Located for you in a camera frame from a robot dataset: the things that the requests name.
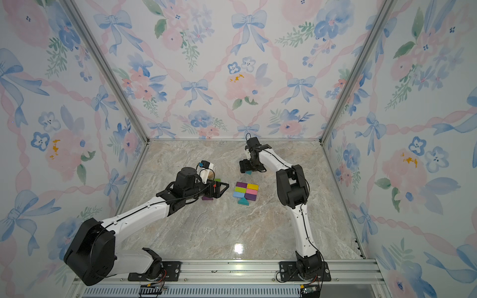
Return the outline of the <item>light blue rectangular block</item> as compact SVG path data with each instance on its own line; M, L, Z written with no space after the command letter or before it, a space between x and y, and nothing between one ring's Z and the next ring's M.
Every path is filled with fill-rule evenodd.
M245 197L245 193L243 193L243 192L236 192L236 191L234 191L234 193L233 193L233 197L235 197L235 198L238 198L238 199L242 199L242 198L244 198L244 197Z

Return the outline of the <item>lime green small block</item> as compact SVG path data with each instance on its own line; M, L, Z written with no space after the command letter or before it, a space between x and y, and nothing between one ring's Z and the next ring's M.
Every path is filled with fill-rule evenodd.
M246 188L243 188L243 187L238 187L238 186L236 186L234 191L235 191L235 192L240 192L240 193L246 193L246 192L247 192L247 189L246 189Z

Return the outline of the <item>dark purple small block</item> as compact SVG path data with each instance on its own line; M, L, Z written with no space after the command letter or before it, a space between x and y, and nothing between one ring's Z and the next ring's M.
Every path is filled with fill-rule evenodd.
M248 184L247 184L247 183L243 183L243 182L237 182L237 183L236 183L236 186L237 186L237 187L241 187L241 188L247 188Z

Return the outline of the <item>teal wedge block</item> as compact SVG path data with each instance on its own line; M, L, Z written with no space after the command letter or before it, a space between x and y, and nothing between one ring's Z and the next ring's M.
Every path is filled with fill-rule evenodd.
M246 200L246 198L241 198L238 200L238 204L243 205L243 206L249 206L249 202Z

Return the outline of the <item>purple rectangular block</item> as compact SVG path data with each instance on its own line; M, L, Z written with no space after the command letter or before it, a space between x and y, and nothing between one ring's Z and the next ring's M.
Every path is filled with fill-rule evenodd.
M244 198L249 201L256 201L257 200L257 195L256 194L250 194L250 193L245 193Z

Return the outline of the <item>yellow small block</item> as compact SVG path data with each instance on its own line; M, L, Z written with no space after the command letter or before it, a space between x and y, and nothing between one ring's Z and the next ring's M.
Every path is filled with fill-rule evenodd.
M258 191L258 190L259 190L259 186L258 186L258 185L253 185L253 184L248 184L248 185L247 185L247 189L252 189L252 190Z

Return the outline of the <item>pink rectangular block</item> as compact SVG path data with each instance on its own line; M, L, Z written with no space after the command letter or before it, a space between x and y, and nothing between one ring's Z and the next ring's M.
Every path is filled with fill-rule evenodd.
M257 195L258 191L255 190L255 189L246 189L246 194L253 194L253 195Z

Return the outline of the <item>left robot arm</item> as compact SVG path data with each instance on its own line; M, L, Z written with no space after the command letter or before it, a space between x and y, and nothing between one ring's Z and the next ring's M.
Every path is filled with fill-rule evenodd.
M230 185L210 178L213 172L210 168L184 167L175 181L140 206L101 221L84 221L65 252L64 263L87 286L126 273L163 281L166 269L158 253L150 248L120 250L120 245L142 228L172 216L201 196L220 198Z

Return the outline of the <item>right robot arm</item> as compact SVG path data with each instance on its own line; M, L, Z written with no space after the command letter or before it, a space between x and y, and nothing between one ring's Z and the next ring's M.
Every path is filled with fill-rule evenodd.
M296 267L304 280L324 280L326 268L322 253L311 232L308 218L310 187L300 165L293 165L278 156L268 144L262 145L257 137L247 139L247 158L239 162L240 172L274 172L277 195L286 207L296 241Z

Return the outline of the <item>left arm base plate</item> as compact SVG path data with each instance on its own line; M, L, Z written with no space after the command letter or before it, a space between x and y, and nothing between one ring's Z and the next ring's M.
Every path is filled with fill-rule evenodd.
M138 282L177 282L180 269L180 261L155 261L145 273L130 273L127 280Z

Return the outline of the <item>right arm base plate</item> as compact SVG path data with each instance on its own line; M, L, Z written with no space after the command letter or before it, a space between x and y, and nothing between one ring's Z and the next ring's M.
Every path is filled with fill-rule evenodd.
M299 273L295 261L281 261L279 262L278 276L276 278L284 282L293 281L306 283L309 283L311 281L329 282L332 280L329 265L326 262L322 264L322 266L318 269L316 273L313 273L310 275L310 277L305 278L302 274Z

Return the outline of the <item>aluminium front rail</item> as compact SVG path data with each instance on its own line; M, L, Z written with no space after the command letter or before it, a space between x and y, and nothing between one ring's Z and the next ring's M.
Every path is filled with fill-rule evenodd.
M177 282L128 281L127 274L86 286L75 279L68 298L388 298L375 260L329 260L332 280L284 282L285 260L183 260Z

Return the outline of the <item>left corner aluminium post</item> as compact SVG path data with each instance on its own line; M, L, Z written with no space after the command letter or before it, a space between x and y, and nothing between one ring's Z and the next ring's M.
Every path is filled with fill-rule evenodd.
M137 115L133 111L133 107L131 106L127 98L125 97L118 80L114 76L113 69L111 68L106 57L102 53L98 42L94 38L92 31L90 30L89 26L84 20L77 4L74 1L70 1L70 0L59 1L59 3L62 5L63 9L65 10L70 20L72 21L75 28L78 29L80 37L83 38L85 44L88 46L89 50L91 51L91 54L97 66L99 67L101 74L103 75L106 83L109 85L109 87L113 91L114 95L119 101L119 104L124 109L125 115L131 121L133 128L139 134L140 139L145 144L148 144L150 139L146 135L145 129L143 128Z

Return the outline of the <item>corner aluminium post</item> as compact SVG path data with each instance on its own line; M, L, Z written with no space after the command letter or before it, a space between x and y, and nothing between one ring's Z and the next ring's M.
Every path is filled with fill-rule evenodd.
M140 139L145 144L148 144L150 139L146 135L145 129L143 128L137 115L133 111L133 107L131 106L127 98L125 97L118 80L114 76L113 69L111 68L106 57L102 53L98 42L94 38L92 31L90 30L89 26L84 20L77 4L74 1L70 1L70 0L59 1L59 3L62 5L63 9L65 10L70 20L72 21L75 28L78 29L80 37L83 38L85 44L88 46L89 50L91 51L91 54L97 66L99 67L101 74L103 75L106 83L109 85L109 87L113 91L114 95L119 101L119 104L124 109L125 115L131 121L133 128L139 134Z
M381 9L378 11L376 21L374 22L368 37L365 39L365 42L363 44L363 49L360 52L360 54L357 56L357 60L353 68L351 69L349 80L345 84L344 90L341 93L335 108L332 110L332 114L327 123L327 127L325 128L322 138L320 139L320 144L322 146L326 144L328 139L330 139L334 124L338 120L341 110L344 108L344 105L346 105L346 101L348 97L350 96L351 91L353 87L355 86L355 83L358 81L361 75L361 72L363 71L367 63L367 60L371 55L371 51L377 43L378 37L383 33L384 27L388 19L390 18L390 14L392 12L394 5L395 5L395 1L393 0L383 1L383 5L381 6Z

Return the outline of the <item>right corner aluminium post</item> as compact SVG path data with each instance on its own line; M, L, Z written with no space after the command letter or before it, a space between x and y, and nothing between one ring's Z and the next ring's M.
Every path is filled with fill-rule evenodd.
M392 12L394 5L395 5L395 1L393 0L383 1L383 5L381 6L381 9L378 11L376 21L374 22L368 37L365 39L365 42L363 44L363 49L360 52L360 54L357 56L357 60L353 68L351 69L349 80L345 84L344 90L341 93L335 108L332 110L332 114L327 123L327 127L325 128L322 138L320 139L320 144L322 146L326 144L328 139L330 139L334 124L338 120L341 110L344 108L344 105L346 105L346 101L348 97L350 96L351 91L353 87L355 86L355 83L358 81L361 75L361 72L363 71L367 63L367 60L371 55L371 51L377 43L378 37L383 33L384 27L388 19L390 18L390 14Z

